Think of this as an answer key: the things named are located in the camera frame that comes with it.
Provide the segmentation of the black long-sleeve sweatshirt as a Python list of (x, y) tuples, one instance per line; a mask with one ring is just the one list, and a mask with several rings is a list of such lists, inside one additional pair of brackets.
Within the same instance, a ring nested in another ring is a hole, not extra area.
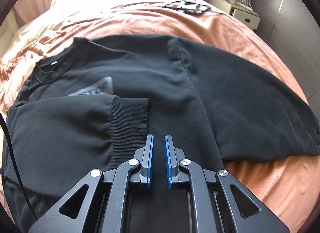
[(35, 65), (1, 122), (4, 194), (21, 232), (288, 232), (223, 162), (319, 155), (314, 113), (277, 77), (168, 35), (75, 38)]

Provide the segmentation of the cream bed sheet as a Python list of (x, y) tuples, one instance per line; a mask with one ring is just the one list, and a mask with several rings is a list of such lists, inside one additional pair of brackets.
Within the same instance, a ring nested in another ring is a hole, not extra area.
[(71, 21), (76, 14), (97, 18), (100, 13), (109, 11), (121, 4), (121, 0), (52, 0), (52, 5), (42, 15), (33, 21), (20, 26), (9, 41), (5, 53), (1, 55), (3, 61), (10, 61), (24, 48), (37, 40), (46, 31), (56, 31), (62, 25)]

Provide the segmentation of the left pink curtain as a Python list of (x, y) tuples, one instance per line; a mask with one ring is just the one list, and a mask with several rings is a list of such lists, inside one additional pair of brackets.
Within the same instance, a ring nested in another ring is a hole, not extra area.
[(33, 21), (51, 7), (52, 0), (18, 0), (13, 12), (20, 26)]

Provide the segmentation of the white bedside cabinet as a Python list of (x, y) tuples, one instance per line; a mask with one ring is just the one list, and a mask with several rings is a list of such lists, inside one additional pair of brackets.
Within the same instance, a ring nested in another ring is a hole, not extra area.
[(251, 30), (254, 31), (258, 29), (261, 18), (256, 12), (241, 5), (233, 5), (226, 0), (209, 0), (209, 3), (214, 7), (224, 11), (228, 15), (231, 15), (234, 18), (238, 19)]

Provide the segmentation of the rust orange bed blanket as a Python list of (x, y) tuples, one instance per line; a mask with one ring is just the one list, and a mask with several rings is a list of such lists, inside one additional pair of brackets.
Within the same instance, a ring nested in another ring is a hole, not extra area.
[[(170, 34), (218, 47), (275, 75), (298, 96), (304, 93), (293, 74), (253, 31), (218, 9), (199, 16), (161, 8), (170, 0), (121, 0), (97, 18), (76, 14), (56, 31), (46, 31), (10, 61), (1, 59), (1, 112), (12, 106), (35, 63), (70, 46), (74, 37), (114, 34)], [(265, 163), (228, 162), (230, 170), (257, 195), (291, 232), (307, 221), (319, 195), (319, 157), (293, 156)]]

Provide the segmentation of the black patterned item on bed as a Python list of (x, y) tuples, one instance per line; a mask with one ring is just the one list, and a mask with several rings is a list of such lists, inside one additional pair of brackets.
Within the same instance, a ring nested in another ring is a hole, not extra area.
[(189, 15), (201, 15), (210, 10), (210, 6), (208, 5), (202, 5), (197, 2), (186, 0), (163, 3), (160, 7), (172, 9)]

